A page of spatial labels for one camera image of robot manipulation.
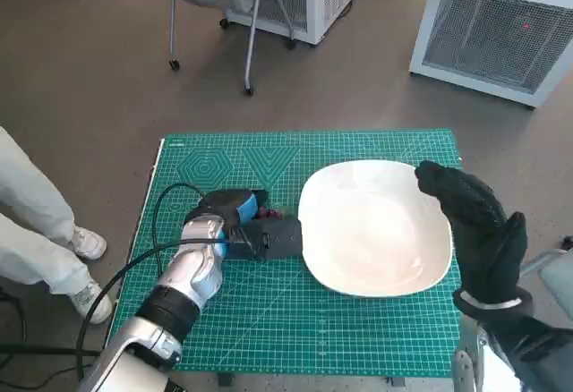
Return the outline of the bare left hand blue tape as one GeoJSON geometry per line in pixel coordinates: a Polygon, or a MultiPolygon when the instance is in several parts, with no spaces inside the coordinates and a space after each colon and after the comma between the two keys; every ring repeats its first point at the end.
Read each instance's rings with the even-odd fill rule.
{"type": "Polygon", "coordinates": [[[246,224],[254,219],[282,219],[285,215],[266,207],[269,193],[263,189],[222,189],[209,192],[201,198],[197,214],[214,214],[231,226],[246,224]]]}

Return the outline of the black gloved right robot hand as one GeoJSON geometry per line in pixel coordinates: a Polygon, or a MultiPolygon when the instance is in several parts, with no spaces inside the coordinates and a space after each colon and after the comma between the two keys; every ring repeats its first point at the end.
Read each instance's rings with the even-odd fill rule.
{"type": "Polygon", "coordinates": [[[425,160],[415,176],[450,223],[462,291],[480,304],[515,302],[527,248],[525,215],[508,216],[492,188],[459,169],[425,160]]]}

